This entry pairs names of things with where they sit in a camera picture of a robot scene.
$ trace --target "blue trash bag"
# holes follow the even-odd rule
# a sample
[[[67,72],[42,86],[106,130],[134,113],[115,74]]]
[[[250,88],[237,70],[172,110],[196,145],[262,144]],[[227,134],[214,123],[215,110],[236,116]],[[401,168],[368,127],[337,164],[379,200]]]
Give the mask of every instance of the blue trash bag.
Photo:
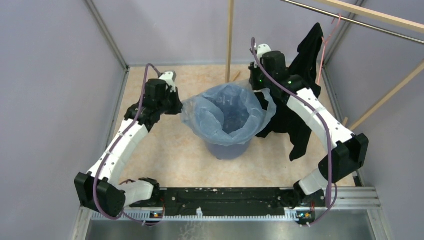
[[[221,146],[242,145],[262,131],[276,114],[270,90],[263,110],[255,93],[237,83],[213,87],[182,102],[181,121],[204,141]]]

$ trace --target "gray floor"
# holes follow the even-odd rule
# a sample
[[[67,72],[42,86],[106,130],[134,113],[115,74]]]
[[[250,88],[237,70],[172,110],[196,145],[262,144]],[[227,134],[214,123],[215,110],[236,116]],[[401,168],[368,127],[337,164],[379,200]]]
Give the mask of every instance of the gray floor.
[[[162,222],[93,220],[87,240],[374,240],[366,210],[331,211],[311,228],[294,222]]]

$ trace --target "beige tabletop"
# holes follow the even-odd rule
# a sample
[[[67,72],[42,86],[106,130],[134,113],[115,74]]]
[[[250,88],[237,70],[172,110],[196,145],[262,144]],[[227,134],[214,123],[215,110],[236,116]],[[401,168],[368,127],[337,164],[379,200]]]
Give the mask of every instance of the beige tabletop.
[[[224,83],[224,65],[158,66],[161,72],[174,70],[177,74],[181,101]],[[136,103],[142,88],[144,67],[130,70],[118,124],[127,109]],[[241,71],[238,81],[249,78],[247,65],[233,65],[231,73]],[[149,78],[156,78],[150,69]],[[319,101],[333,113],[330,100],[322,86]],[[293,162],[293,148],[288,134],[270,133],[266,138],[254,137],[247,151],[233,160],[218,160],[204,142],[185,126],[179,115],[162,115],[151,132],[135,149],[120,176],[120,180],[151,178],[161,187],[292,187],[307,176],[325,157],[326,150],[312,133],[306,155]],[[352,176],[342,179],[340,187],[355,186]]]

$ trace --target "gray wall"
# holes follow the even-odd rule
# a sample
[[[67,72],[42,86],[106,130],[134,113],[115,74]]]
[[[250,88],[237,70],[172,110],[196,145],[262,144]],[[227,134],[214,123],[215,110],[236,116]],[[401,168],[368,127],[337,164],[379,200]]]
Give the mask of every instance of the gray wall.
[[[422,0],[369,0],[365,7],[424,23]],[[423,34],[358,17],[393,31],[424,39]],[[358,26],[352,27],[328,66],[338,101],[349,123],[395,86],[424,58],[424,45]],[[375,186],[396,239],[422,239],[424,199],[424,73],[383,105],[355,132],[369,138],[362,171]]]
[[[334,13],[332,7],[314,2]],[[356,0],[345,0],[354,3]],[[223,64],[228,0],[94,0],[129,65]],[[252,37],[286,54],[288,62],[315,23],[330,34],[332,18],[278,0],[236,0],[232,62],[252,62]]]
[[[69,239],[123,69],[82,0],[0,1],[0,239]]]

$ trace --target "metal frame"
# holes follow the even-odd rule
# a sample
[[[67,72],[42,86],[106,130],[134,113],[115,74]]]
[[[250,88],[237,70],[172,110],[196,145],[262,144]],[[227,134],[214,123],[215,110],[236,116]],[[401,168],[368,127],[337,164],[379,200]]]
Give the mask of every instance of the metal frame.
[[[129,73],[130,73],[130,67],[127,65],[123,55],[121,54],[118,46],[116,45],[111,33],[109,32],[105,22],[103,21],[99,11],[97,10],[95,4],[93,3],[93,0],[83,0],[86,3],[87,8],[91,12],[94,21],[96,22],[101,34],[103,35],[105,41],[107,42],[108,46],[110,47],[111,51],[113,52],[114,56],[118,60],[119,64],[122,66],[122,68],[125,70],[125,74],[122,80],[121,90],[118,96],[118,99],[116,101],[116,105],[114,106],[114,115],[113,119],[111,120],[110,124],[110,130],[109,135],[107,138],[107,142],[109,143],[111,141],[111,138],[113,136],[114,128],[116,126],[120,105],[124,96],[125,87],[128,81]],[[339,18],[337,14],[333,14],[328,11],[324,11],[318,8],[314,8],[305,4],[301,4],[295,1],[291,0],[280,0],[281,2],[286,2],[291,5],[295,5],[307,10],[311,10],[316,13],[320,13],[332,18]],[[358,6],[361,6],[364,4],[366,0],[357,0],[356,4]],[[343,24],[341,31],[335,38],[335,42],[332,44],[332,46],[329,49],[329,54],[327,55],[325,62],[328,63],[334,54],[334,52],[338,49],[339,44],[341,41],[343,41],[343,38],[346,36],[346,33],[349,31],[351,24],[359,25],[365,28],[369,28],[372,30],[376,30],[378,32],[386,33],[398,38],[406,39],[415,43],[424,44],[423,40],[419,40],[416,38],[412,38],[409,36],[405,36],[396,32],[392,32],[383,28],[379,28],[373,25],[369,25],[367,23],[359,22],[354,20],[355,14],[350,14],[347,18],[342,17],[341,19],[345,21],[346,23]],[[333,106],[335,117],[337,120],[342,121],[343,120],[343,113],[340,108],[339,102],[337,101],[337,96],[334,94],[334,88],[332,86],[332,81],[330,77],[328,76],[328,73],[326,71],[326,65],[323,67],[323,80],[325,83],[325,86],[327,88],[327,92],[330,98],[331,105]],[[374,187],[339,187],[338,188],[338,200],[336,202],[336,205],[334,206],[334,210],[340,210],[340,211],[351,211],[351,210],[367,210],[370,225],[372,227],[372,230],[374,232],[375,238],[377,240],[391,240],[393,239],[391,236],[390,227],[387,224],[387,221],[384,217],[384,214],[382,212],[382,206],[380,204],[380,200],[377,196],[377,192]],[[302,211],[305,210],[303,208],[296,208],[296,211]],[[141,209],[128,209],[129,213],[133,217],[138,217],[141,220],[148,220],[147,217],[144,219],[143,216],[143,210]],[[288,216],[281,216],[281,217],[252,217],[251,220],[253,221],[284,221],[284,220],[290,220],[292,221],[292,212],[287,209]],[[89,228],[90,221],[98,221],[98,220],[104,220],[103,216],[99,215],[96,212],[93,212],[87,208],[80,207],[74,232],[72,234],[72,240],[85,240]],[[195,216],[194,219],[191,218],[178,218],[178,217],[165,217],[163,219],[164,221],[246,221],[247,218],[232,218],[232,217],[205,217],[202,215]]]

